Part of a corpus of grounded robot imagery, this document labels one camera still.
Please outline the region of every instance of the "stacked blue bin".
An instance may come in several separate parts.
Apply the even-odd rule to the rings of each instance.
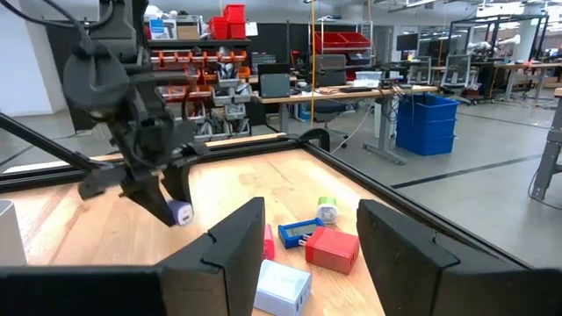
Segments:
[[[458,101],[431,94],[405,96],[398,108],[396,145],[420,155],[450,153],[457,106]]]

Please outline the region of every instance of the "gray floor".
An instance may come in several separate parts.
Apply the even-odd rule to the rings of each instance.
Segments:
[[[348,147],[339,149],[335,155],[381,183],[398,185],[401,193],[532,265],[562,267],[562,252],[555,248],[562,242],[562,211],[527,197],[555,106],[553,101],[541,101],[536,107],[522,100],[509,104],[461,105],[453,152],[424,157],[395,148],[407,158],[404,166],[363,151],[364,141],[376,141],[374,117],[368,114],[362,127],[348,141]],[[364,115],[365,111],[345,113],[330,123],[330,127],[350,133]],[[18,120],[87,155],[112,151],[106,140],[98,140],[91,133],[75,135],[66,112]],[[309,123],[291,120],[292,133],[308,128]],[[257,126],[253,132],[263,134],[271,130]],[[4,131],[0,131],[0,138],[4,140],[0,144],[0,172],[11,166],[55,160]],[[338,141],[334,140],[332,146],[337,145]],[[449,176],[427,180],[440,175]],[[426,180],[410,183],[420,179]],[[562,176],[554,177],[545,201],[562,207],[558,190],[562,190]]]

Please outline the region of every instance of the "wooden tabletop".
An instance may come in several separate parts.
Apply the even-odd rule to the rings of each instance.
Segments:
[[[85,202],[75,183],[0,198],[14,201],[29,264],[134,265],[161,261],[251,198],[264,197],[275,261],[313,275],[305,315],[384,315],[363,254],[346,276],[307,263],[303,248],[285,250],[277,236],[280,224],[314,218],[321,196],[337,198],[336,229],[357,234],[359,199],[378,200],[369,191],[302,149],[195,165],[189,183],[196,213],[185,227],[166,227],[127,198],[119,198],[120,188]]]
[[[251,140],[267,140],[267,139],[271,139],[271,138],[276,138],[277,136],[280,136],[280,135],[285,135],[285,133],[271,133],[271,134],[265,134],[265,135],[259,135],[259,136],[250,136],[250,137],[231,139],[231,140],[207,141],[206,145],[208,147],[215,147],[215,146],[227,145],[227,144],[237,144],[237,143],[251,141]],[[102,156],[91,157],[91,159],[97,160],[97,161],[110,161],[110,160],[115,160],[115,159],[120,159],[120,158],[123,158],[123,156],[121,156],[121,154],[106,154],[106,155],[102,155]],[[68,165],[68,164],[66,162],[62,162],[62,161],[34,163],[34,164],[28,164],[28,165],[23,165],[23,166],[11,167],[11,168],[8,168],[6,171],[4,171],[4,173],[13,173],[13,172],[36,170],[36,169],[54,168],[54,167],[60,167],[60,166],[66,166],[66,165]]]
[[[540,64],[497,64],[495,67],[507,69],[523,69],[523,68],[556,68],[562,67],[562,63],[540,63]]]
[[[342,87],[348,86],[336,86],[336,87],[326,87],[327,89],[339,89]],[[437,91],[437,87],[434,86],[413,86],[412,89],[399,89],[402,93],[417,93],[417,92],[431,92]],[[394,92],[391,90],[383,90],[384,95],[392,95]],[[351,98],[366,98],[366,97],[381,97],[383,96],[382,93],[378,90],[371,90],[366,92],[352,92],[352,93],[343,93],[343,92],[336,92],[332,94],[320,94],[314,93],[314,100],[334,100],[334,99],[351,99]],[[277,104],[277,103],[306,103],[310,102],[312,96],[290,96],[290,97],[276,97],[276,98],[262,98],[258,95],[254,95],[254,98],[257,102],[261,104]]]

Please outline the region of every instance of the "black chair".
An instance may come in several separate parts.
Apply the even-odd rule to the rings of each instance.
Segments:
[[[314,101],[314,118],[318,122],[324,122],[324,129],[336,138],[346,140],[348,134],[346,132],[337,131],[328,127],[328,122],[335,119],[340,113],[347,111],[347,105],[330,100]],[[346,148],[347,144],[342,144],[342,148]]]

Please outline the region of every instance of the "metal table leg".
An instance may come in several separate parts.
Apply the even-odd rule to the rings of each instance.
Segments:
[[[380,115],[380,128],[378,132],[378,144],[363,143],[363,149],[379,156],[389,159],[396,164],[403,165],[406,164],[406,158],[394,153],[390,150],[390,135],[391,135],[391,124],[386,116],[386,113],[391,112],[392,103],[398,103],[397,100],[392,102],[386,102],[382,104],[380,110],[382,111]]]
[[[546,75],[546,69],[541,69],[541,75],[538,77],[538,86],[537,86],[537,91],[535,92],[535,102],[538,101],[538,97],[541,94],[541,91],[543,90],[543,84],[544,84],[544,76]]]
[[[289,133],[289,108],[288,104],[279,105],[279,131]]]
[[[517,77],[517,70],[509,70],[508,87],[506,88],[506,99],[511,99],[511,91],[513,90],[513,85],[515,84],[515,78]]]
[[[544,146],[543,157],[538,166],[537,177],[533,185],[531,196],[537,199],[543,199],[546,190],[551,185],[552,176],[558,172],[562,172],[562,166],[557,164],[560,155],[560,147],[562,146],[562,98],[558,101],[558,108],[552,119],[551,130],[546,136],[546,145]]]
[[[306,122],[304,119],[299,118],[299,110],[300,110],[300,104],[293,104],[292,105],[292,118],[298,120],[298,122],[304,123]]]

